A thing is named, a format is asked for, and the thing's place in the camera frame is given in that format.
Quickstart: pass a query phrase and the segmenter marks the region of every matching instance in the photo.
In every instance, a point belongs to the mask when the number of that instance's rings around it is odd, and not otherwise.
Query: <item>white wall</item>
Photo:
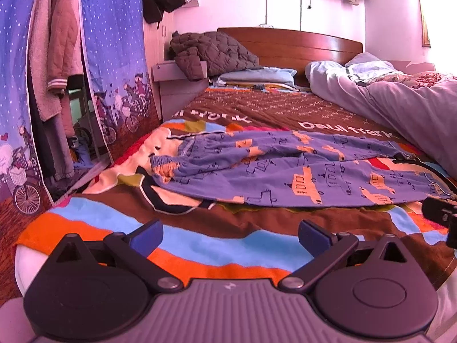
[[[385,60],[429,61],[422,47],[419,0],[365,2],[366,51]]]
[[[343,0],[302,0],[302,30],[365,42],[365,8]],[[180,33],[215,31],[219,27],[254,27],[265,23],[265,0],[201,0],[199,7],[175,12]],[[300,28],[300,0],[268,0],[268,24]]]

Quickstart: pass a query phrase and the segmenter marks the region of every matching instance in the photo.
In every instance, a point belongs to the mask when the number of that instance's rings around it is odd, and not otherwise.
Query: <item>headboard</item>
[[[319,33],[261,27],[219,28],[259,57],[265,67],[297,70],[295,83],[306,86],[305,67],[311,61],[345,64],[362,52],[362,43]]]

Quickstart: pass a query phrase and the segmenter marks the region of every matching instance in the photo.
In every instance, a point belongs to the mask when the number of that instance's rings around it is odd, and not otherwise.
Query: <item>striped cuff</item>
[[[47,83],[47,90],[67,88],[67,79],[54,79]]]

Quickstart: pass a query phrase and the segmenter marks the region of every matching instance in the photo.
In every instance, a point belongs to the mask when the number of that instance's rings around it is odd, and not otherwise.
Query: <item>bedside table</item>
[[[202,61],[201,65],[206,76],[206,62]],[[152,78],[159,83],[162,121],[170,120],[209,86],[208,77],[200,81],[189,81],[175,61],[152,66]]]

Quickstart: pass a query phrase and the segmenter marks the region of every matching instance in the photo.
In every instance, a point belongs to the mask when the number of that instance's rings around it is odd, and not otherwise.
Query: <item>metal screw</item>
[[[305,285],[305,282],[298,277],[286,277],[281,281],[281,284],[288,289],[296,290]]]
[[[162,289],[176,289],[181,285],[181,281],[174,277],[162,277],[157,281],[157,285],[159,285]]]

